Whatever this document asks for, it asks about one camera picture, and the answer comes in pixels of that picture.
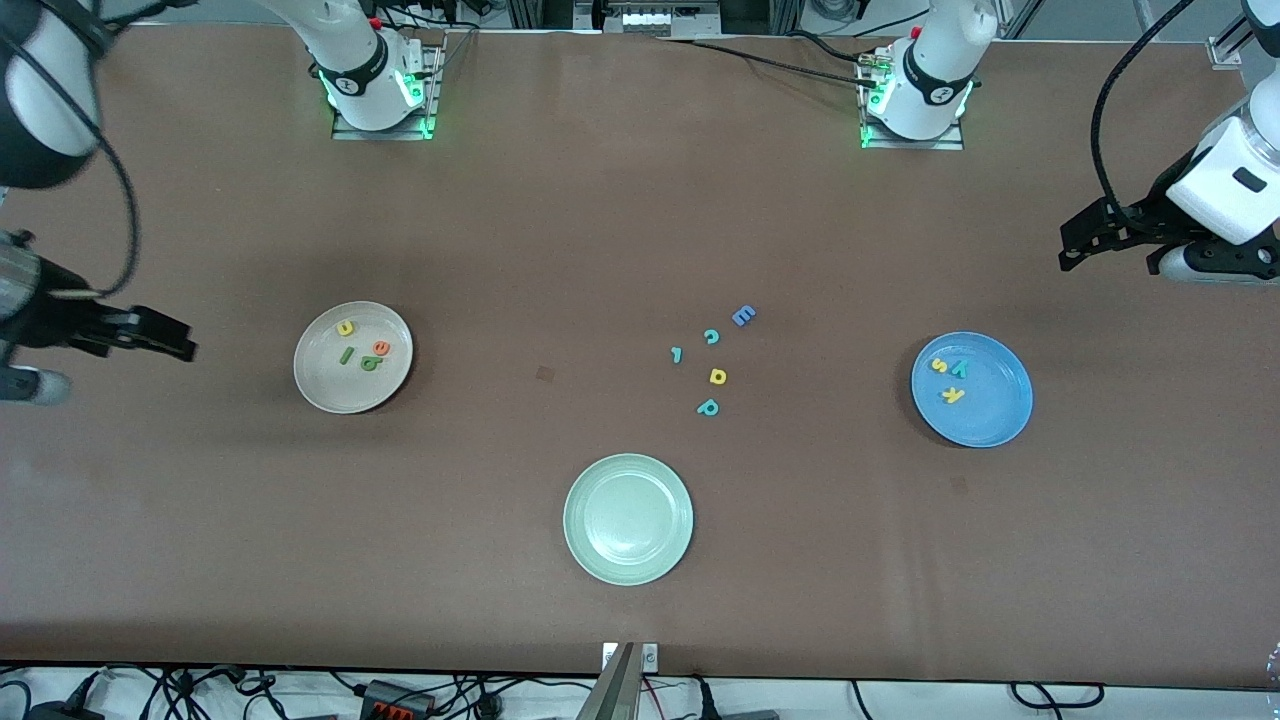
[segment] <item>white plate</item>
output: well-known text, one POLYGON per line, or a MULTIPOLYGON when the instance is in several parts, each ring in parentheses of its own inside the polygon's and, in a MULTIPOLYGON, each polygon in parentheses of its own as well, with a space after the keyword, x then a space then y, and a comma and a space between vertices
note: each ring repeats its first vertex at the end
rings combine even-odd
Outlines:
POLYGON ((307 325, 293 351, 293 382, 307 402, 326 413, 349 415, 372 410, 399 389, 413 361, 413 336, 394 310, 378 302, 344 302, 307 325), (356 331, 338 334, 338 323, 351 320, 356 331), (374 343, 390 343, 390 352, 372 370, 361 361, 374 355, 374 343), (343 352, 355 348, 347 364, 343 352))

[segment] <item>cable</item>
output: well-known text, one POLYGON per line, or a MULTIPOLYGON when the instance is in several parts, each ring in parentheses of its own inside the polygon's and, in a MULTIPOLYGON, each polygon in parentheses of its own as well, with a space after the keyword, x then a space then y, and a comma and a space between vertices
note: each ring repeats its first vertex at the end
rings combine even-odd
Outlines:
POLYGON ((1134 58, 1142 53, 1142 49, 1146 47, 1152 38, 1155 38, 1160 31, 1165 28, 1165 26, 1171 23, 1174 18, 1180 15, 1181 12, 1194 1, 1196 0, 1179 0, 1178 4, 1161 15, 1155 24, 1147 28, 1147 32, 1142 33, 1142 37, 1139 37, 1138 41, 1129 47, 1124 56, 1120 58, 1120 61, 1116 63, 1116 67, 1111 69, 1107 79, 1102 82, 1102 90, 1098 91, 1098 100, 1093 105, 1093 120, 1089 123, 1089 152, 1093 155, 1093 169, 1098 174, 1098 183, 1102 186, 1102 195, 1106 199, 1107 205, 1115 210, 1116 218, 1120 223, 1138 232, 1151 232, 1151 228, 1147 228, 1142 223, 1132 219, 1129 213, 1120 205, 1120 201, 1116 200, 1116 191, 1111 187, 1111 179, 1107 177, 1107 169, 1102 164, 1102 110, 1106 108, 1107 97, 1111 96, 1111 87, 1117 79, 1120 79, 1120 76, 1125 72, 1129 64, 1133 63, 1134 58))
POLYGON ((653 698, 653 706, 658 708, 658 720, 667 720, 667 714, 662 711, 662 703, 658 702, 658 693, 653 689, 653 683, 649 678, 641 678, 644 680, 644 687, 649 691, 649 697, 653 698))
POLYGON ((759 55, 751 55, 750 53, 742 53, 741 50, 733 50, 731 47, 724 47, 723 45, 703 45, 701 42, 695 42, 692 40, 672 40, 671 42, 680 42, 682 45, 692 45, 694 47, 705 47, 707 50, 714 50, 717 53, 726 53, 745 60, 753 60, 755 63, 763 63, 765 65, 773 65, 774 68, 782 68, 783 70, 791 70, 792 73, 800 73, 804 76, 820 77, 826 79, 833 79, 838 82, 847 82, 849 85, 856 85, 859 87, 876 87, 876 82, 864 78, 854 78, 847 76, 837 76, 835 73, 826 73, 822 70, 814 70, 812 68, 801 68, 800 65, 792 65, 790 63, 781 63, 771 58, 762 58, 759 55))
POLYGON ((81 684, 72 691, 72 694, 67 696, 67 702, 63 705, 65 705, 72 714, 79 714, 79 711, 84 710, 84 703, 88 702, 88 691, 93 688, 93 680, 96 680, 101 674, 101 670, 95 670, 87 678, 81 680, 81 684))
MULTIPOLYGON (((556 687, 561 687, 561 685, 572 685, 575 688, 582 688, 584 691, 588 691, 588 692, 595 689, 593 685, 589 685, 586 683, 577 683, 577 682, 573 682, 573 680, 539 680, 538 678, 507 678, 507 676, 489 678, 489 679, 493 680, 493 682, 495 682, 495 683, 499 682, 499 680, 518 680, 518 679, 522 679, 526 683, 534 683, 535 685, 545 685, 548 688, 556 688, 556 687)), ((658 689, 671 688, 671 687, 675 687, 675 685, 662 685, 658 689)))
POLYGON ((858 680, 849 680, 850 685, 854 685, 854 700, 858 701, 858 710, 863 711, 863 717, 867 720, 876 720, 872 714, 867 711, 867 703, 863 702, 863 691, 858 689, 858 680))
POLYGON ((868 35, 870 35, 873 32, 879 32, 879 31, 882 31, 882 29, 884 29, 887 27, 893 27, 893 26, 900 26, 902 23, 909 23, 909 22, 911 22, 914 19, 923 18, 924 15, 928 15, 928 14, 929 14, 929 10, 920 10, 919 13, 916 13, 914 15, 908 15, 908 17, 900 19, 900 20, 893 20, 891 23, 884 23, 882 26, 876 26, 876 27, 873 27, 870 29, 864 29, 861 32, 855 32, 854 35, 850 35, 849 37, 865 37, 865 36, 868 36, 868 35))
POLYGON ((1021 705, 1024 707, 1029 707, 1032 710, 1052 710, 1053 711, 1053 717, 1056 720, 1062 720, 1062 711, 1064 710, 1088 710, 1088 708, 1094 707, 1098 703, 1101 703, 1102 698, 1106 697, 1106 689, 1103 688, 1102 683, 1079 683, 1079 684, 1082 687, 1093 688, 1093 689, 1098 691, 1097 697, 1092 697, 1092 698, 1089 698, 1089 700, 1087 700, 1084 702, 1059 702, 1057 700, 1053 698, 1052 694, 1050 694, 1050 692, 1041 683, 1009 683, 1009 689, 1012 691, 1014 700, 1016 700, 1019 705, 1021 705), (1018 685, 1030 685, 1030 687, 1036 688, 1037 691, 1039 691, 1039 693, 1042 696, 1044 696, 1044 700, 1048 701, 1048 702, 1032 702, 1032 701, 1024 698, 1018 692, 1018 685))
POLYGON ((698 680, 698 689, 703 693, 701 720, 721 720, 719 711, 716 710, 716 698, 712 696, 712 687, 701 675, 694 675, 694 679, 698 680))
MULTIPOLYGON (((444 63, 440 64, 440 72, 442 73, 444 72, 444 68, 449 67, 449 63, 452 63, 454 58, 457 58, 458 55, 462 54, 462 50, 466 49, 467 41, 471 40, 471 36, 475 35, 475 33, 477 33, 477 32, 480 32, 480 26, 477 26, 476 23, 468 23, 468 22, 463 22, 463 20, 449 22, 449 20, 436 20, 434 18, 424 18, 422 15, 419 15, 416 13, 410 12, 406 5, 401 5, 401 6, 396 8, 396 12, 399 13, 399 14, 402 14, 402 15, 408 17, 415 23, 420 23, 421 22, 421 23, 428 23, 428 24, 439 24, 439 26, 447 26, 447 27, 465 27, 465 28, 468 28, 467 33, 463 35, 462 40, 458 42, 457 50, 454 50, 453 53, 449 53, 449 56, 445 58, 444 63)), ((387 18, 390 19, 390 17, 392 17, 392 13, 390 13, 389 9, 387 9, 387 18)))
MULTIPOLYGON (((873 32, 879 32, 879 31, 882 31, 882 29, 884 29, 884 28, 887 28, 887 27, 893 27, 893 26, 900 26, 900 24, 902 24, 902 23, 909 23, 909 22, 911 22, 911 20, 914 20, 914 19, 919 19, 919 18, 923 18, 924 15, 928 15, 928 14, 929 14, 929 10, 928 10, 928 9, 925 9, 925 10, 920 10, 919 13, 916 13, 916 14, 914 14, 914 15, 908 15, 908 17, 905 17, 905 18, 902 18, 902 19, 899 19, 899 20, 893 20, 893 22, 890 22, 890 23, 884 23, 884 24, 879 24, 879 26, 876 26, 876 27, 873 27, 873 28, 870 28, 870 29, 864 29, 864 31, 860 31, 860 32, 855 32, 854 35, 850 35, 850 36, 847 36, 847 37, 867 37, 868 35, 870 35, 870 33, 873 33, 873 32)), ((852 19, 852 20, 849 20, 847 23, 845 23, 845 24, 842 24, 842 26, 837 27, 836 29, 828 29, 827 32, 823 32, 823 33, 820 33, 820 35, 822 35, 822 36, 826 36, 826 37, 831 37, 831 36, 833 36, 833 35, 840 35, 840 32, 841 32, 842 29, 845 29, 846 27, 849 27, 849 26, 854 24, 855 22, 858 22, 858 20, 856 20, 856 19, 852 19)))
POLYGON ((827 45, 827 41, 824 41, 823 38, 818 37, 817 35, 814 35, 814 33, 812 33, 812 32, 809 32, 806 29, 794 29, 794 31, 786 33, 786 36, 787 37, 804 37, 805 40, 810 40, 810 41, 813 41, 814 45, 817 45, 818 47, 820 47, 823 53, 831 55, 832 58, 836 58, 836 59, 840 59, 840 60, 845 60, 846 63, 856 63, 858 61, 858 55, 850 55, 849 53, 841 53, 840 50, 836 50, 831 45, 827 45))
POLYGON ((23 683, 22 680, 5 680, 4 683, 0 683, 0 689, 4 688, 18 688, 19 691, 22 691, 22 694, 27 696, 26 700, 27 705, 26 708, 22 711, 22 716, 26 717, 31 715, 31 685, 23 683))
POLYGON ((342 675, 339 675, 339 674, 334 673, 333 670, 329 670, 329 675, 330 675, 330 676, 332 676, 332 678, 333 678, 334 680, 338 680, 338 684, 339 684, 339 685, 342 685, 342 687, 347 688, 347 689, 348 689, 348 691, 351 691, 351 692, 356 692, 356 687, 357 687, 357 685, 353 685, 353 684, 348 683, 347 680, 343 680, 343 679, 342 679, 342 675))
POLYGON ((84 128, 88 129, 90 135, 93 136, 93 140, 96 140, 99 146, 102 149, 102 154, 106 155, 106 159, 111 163, 111 169, 115 170, 115 177, 120 182, 120 191, 124 193, 124 208, 125 213, 128 214, 128 222, 129 222, 129 247, 128 247, 128 255, 125 256, 124 261, 124 269, 120 272, 120 275, 106 290, 50 291, 49 295, 55 297, 79 299, 79 300, 110 297, 124 290, 124 287, 129 284, 129 281, 133 279, 133 274, 138 269, 138 250, 141 245, 141 238, 138 231, 138 200, 137 195, 133 192, 133 182, 129 181, 129 174, 124 170, 124 163, 120 160, 120 156, 115 152, 115 147, 113 147, 111 143, 106 141, 106 136, 102 135, 102 131, 101 128, 97 127, 97 123, 95 123, 93 119, 88 117, 88 113, 86 113, 84 109, 81 108, 79 102, 77 102, 76 99, 72 97, 69 92, 67 92, 67 88, 63 87, 60 82, 58 82, 58 78, 55 78, 45 68, 45 65, 40 63, 40 60, 37 60, 31 53, 28 53, 27 49, 22 46, 22 44, 14 40, 13 35, 9 33, 9 29, 3 26, 0 26, 0 42, 4 42, 5 46, 8 46, 10 51, 13 51, 14 55, 22 58, 24 63, 31 65, 31 69, 33 69, 36 74, 45 81, 45 85, 47 85, 49 88, 52 90, 59 96, 59 99, 61 99, 61 101, 67 104, 68 108, 70 108, 72 113, 79 119, 79 122, 84 124, 84 128))

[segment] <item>robotic arm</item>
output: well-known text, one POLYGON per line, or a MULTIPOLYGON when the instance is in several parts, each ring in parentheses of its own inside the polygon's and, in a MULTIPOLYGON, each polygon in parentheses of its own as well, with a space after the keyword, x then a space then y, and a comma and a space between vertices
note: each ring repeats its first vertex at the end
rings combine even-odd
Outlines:
POLYGON ((890 46, 892 81, 867 111, 909 140, 941 136, 960 115, 997 29, 992 0, 932 0, 919 33, 890 46))
MULTIPOLYGON (((422 104, 425 94, 410 91, 420 82, 411 64, 415 54, 421 58, 421 44, 375 31, 358 0, 259 1, 302 37, 329 101, 353 127, 387 129, 422 104)), ((93 68, 114 37, 97 10, 97 0, 0 0, 0 187, 58 186, 105 142, 93 68)), ((132 190, 123 168, 116 170, 136 233, 132 190)), ((37 255, 32 240, 27 232, 0 232, 0 401, 52 405, 70 388, 59 373, 12 366, 18 346, 65 346, 101 357, 113 347, 195 357, 189 327, 148 307, 99 302, 110 292, 90 290, 76 273, 37 255)))
MULTIPOLYGON (((1245 0, 1258 44, 1280 59, 1280 0, 1245 0)), ((1147 270, 1170 279, 1280 283, 1280 60, 1199 143, 1128 208, 1098 199, 1062 225, 1061 269, 1108 250, 1158 245, 1147 270)))

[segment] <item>plate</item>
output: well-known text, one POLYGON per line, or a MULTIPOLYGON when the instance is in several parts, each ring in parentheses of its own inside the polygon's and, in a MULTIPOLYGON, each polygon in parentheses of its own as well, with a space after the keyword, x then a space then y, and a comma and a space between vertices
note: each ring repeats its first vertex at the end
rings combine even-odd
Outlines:
POLYGON ((344 302, 326 310, 307 325, 293 351, 293 382, 307 402, 326 413, 349 415, 372 410, 396 395, 413 363, 413 336, 394 310, 369 301, 344 302), (351 320, 355 332, 343 337, 338 324, 351 320), (390 350, 380 361, 375 342, 390 350), (351 347, 351 356, 342 356, 351 347), (371 370, 364 369, 371 365, 371 370))
POLYGON ((911 396, 924 421, 940 436, 966 447, 996 447, 1023 432, 1032 418, 1032 379, 1021 360, 1000 341, 980 333, 956 332, 933 338, 915 357, 911 396), (947 372, 933 369, 942 360, 947 372), (954 373, 965 363, 965 377, 954 373), (964 396, 948 404, 950 388, 964 396))
POLYGON ((598 460, 564 501, 564 542, 584 570, 613 585, 671 571, 694 536, 694 503, 680 475, 648 455, 598 460))

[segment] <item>table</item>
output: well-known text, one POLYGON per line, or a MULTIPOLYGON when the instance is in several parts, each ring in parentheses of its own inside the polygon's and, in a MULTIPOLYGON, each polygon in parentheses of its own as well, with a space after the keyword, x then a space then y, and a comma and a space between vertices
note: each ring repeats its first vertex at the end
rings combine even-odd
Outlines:
MULTIPOLYGON (((847 87, 485 35, 436 140, 356 143, 328 140, 287 29, 131 31, 100 78, 145 223, 122 301, 201 350, 23 355, 76 389, 0 415, 0 656, 590 673, 636 638, 668 674, 1265 683, 1276 295, 1149 278, 1138 251, 1055 260, 1100 195, 1088 118, 1123 50, 997 45, 969 147, 910 152, 858 149, 847 87), (293 345, 355 299, 420 355, 389 405, 329 416, 293 345), (997 450, 943 443, 908 395, 961 328, 1036 383, 997 450), (684 562, 631 589, 561 529, 621 451, 698 512, 684 562)), ((1201 47, 1151 47, 1103 131, 1121 197, 1240 94, 1201 47)), ((123 255, 101 161, 3 219, 93 282, 123 255)))

